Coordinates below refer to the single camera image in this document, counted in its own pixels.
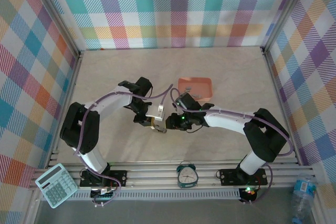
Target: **water bottle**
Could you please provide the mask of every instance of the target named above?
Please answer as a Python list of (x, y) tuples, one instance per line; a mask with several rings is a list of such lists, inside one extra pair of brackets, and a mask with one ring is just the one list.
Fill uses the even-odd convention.
[(302, 224), (309, 214), (316, 192), (315, 179), (308, 174), (300, 174), (297, 178), (292, 197), (292, 223)]

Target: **plaid wall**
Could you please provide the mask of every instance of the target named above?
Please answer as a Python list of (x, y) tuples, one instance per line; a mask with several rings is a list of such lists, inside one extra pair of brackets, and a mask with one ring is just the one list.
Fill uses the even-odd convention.
[(299, 0), (271, 55), (303, 162), (336, 223), (336, 0)]
[(75, 58), (41, 0), (0, 0), (0, 223), (18, 223)]
[(260, 46), (286, 0), (55, 0), (79, 48)]

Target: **white floor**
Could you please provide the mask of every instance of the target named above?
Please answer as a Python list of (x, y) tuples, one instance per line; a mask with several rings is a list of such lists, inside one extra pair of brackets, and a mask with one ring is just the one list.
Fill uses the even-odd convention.
[[(119, 82), (136, 82), (141, 76), (152, 82), (153, 95), (171, 83), (177, 87), (179, 77), (209, 77), (214, 93), (211, 103), (243, 112), (265, 108), (285, 125), (258, 47), (87, 51), (72, 101), (95, 100)], [(165, 108), (166, 115), (173, 112), (169, 97)], [(134, 124), (133, 118), (132, 111), (120, 109), (100, 124), (98, 145), (107, 161), (242, 159), (250, 151), (243, 135), (225, 129), (203, 127), (194, 134), (172, 130), (161, 134)], [(79, 162), (63, 141), (59, 150), (58, 162)]]

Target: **calculator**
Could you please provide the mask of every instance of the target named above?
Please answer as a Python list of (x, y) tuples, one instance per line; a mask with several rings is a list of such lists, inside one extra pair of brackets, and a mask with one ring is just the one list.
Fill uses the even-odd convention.
[(61, 164), (57, 164), (35, 181), (52, 208), (58, 207), (78, 190), (73, 178)]

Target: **clock face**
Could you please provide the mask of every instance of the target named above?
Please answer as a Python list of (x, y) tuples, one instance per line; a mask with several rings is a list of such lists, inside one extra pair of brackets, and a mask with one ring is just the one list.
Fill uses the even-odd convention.
[(194, 169), (184, 167), (179, 174), (179, 181), (183, 184), (193, 183), (197, 180), (197, 174)]

